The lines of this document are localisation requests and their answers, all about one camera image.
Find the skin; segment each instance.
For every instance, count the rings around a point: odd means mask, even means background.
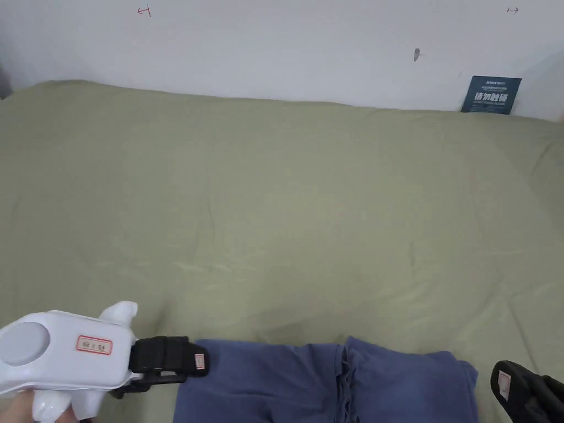
[[[0,423],[33,423],[33,392],[25,391],[16,396],[0,416]],[[78,423],[71,408],[59,417],[56,423]]]

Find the white device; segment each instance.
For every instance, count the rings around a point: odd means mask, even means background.
[[[0,329],[0,395],[34,389],[42,423],[70,405],[79,420],[95,417],[106,392],[143,377],[129,370],[136,314],[136,303],[122,301],[98,319],[52,310]]]

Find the blue pants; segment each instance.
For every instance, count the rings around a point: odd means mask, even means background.
[[[210,372],[180,386],[174,423],[478,422],[478,373],[449,352],[402,354],[352,337],[197,344],[210,353]]]

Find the round gray button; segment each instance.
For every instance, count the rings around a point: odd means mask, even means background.
[[[49,331],[33,321],[19,323],[0,335],[0,360],[17,366],[37,360],[49,346]]]

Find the sage green fabric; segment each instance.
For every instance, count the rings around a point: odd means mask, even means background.
[[[484,422],[497,360],[564,380],[562,125],[68,81],[0,102],[0,137],[0,325],[130,299],[138,337],[451,350]]]

